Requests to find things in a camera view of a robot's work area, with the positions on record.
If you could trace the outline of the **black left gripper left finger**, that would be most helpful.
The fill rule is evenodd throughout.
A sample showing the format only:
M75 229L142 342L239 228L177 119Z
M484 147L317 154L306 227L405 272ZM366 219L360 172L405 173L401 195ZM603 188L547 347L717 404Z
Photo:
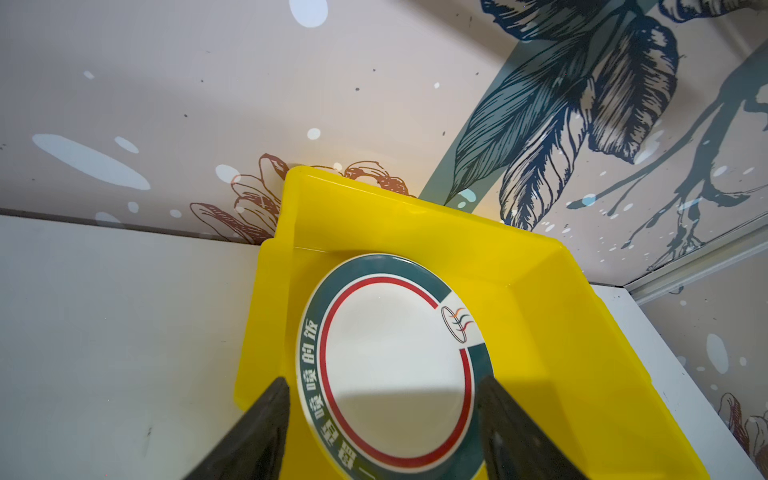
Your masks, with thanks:
M276 378L186 480L274 480L280 476L290 389Z

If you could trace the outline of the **green red rim plate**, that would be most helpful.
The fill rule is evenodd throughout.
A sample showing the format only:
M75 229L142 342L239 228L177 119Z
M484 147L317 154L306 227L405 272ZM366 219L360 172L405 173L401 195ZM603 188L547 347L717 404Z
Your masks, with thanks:
M473 315L445 281L390 254L335 266L298 327L306 421L346 479L474 479L477 404L493 374Z

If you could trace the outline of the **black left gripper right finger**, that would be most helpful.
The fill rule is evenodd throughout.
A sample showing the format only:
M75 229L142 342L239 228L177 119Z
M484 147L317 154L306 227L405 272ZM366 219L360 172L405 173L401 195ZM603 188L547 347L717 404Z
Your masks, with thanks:
M494 377L480 382L477 400L490 479L586 479Z

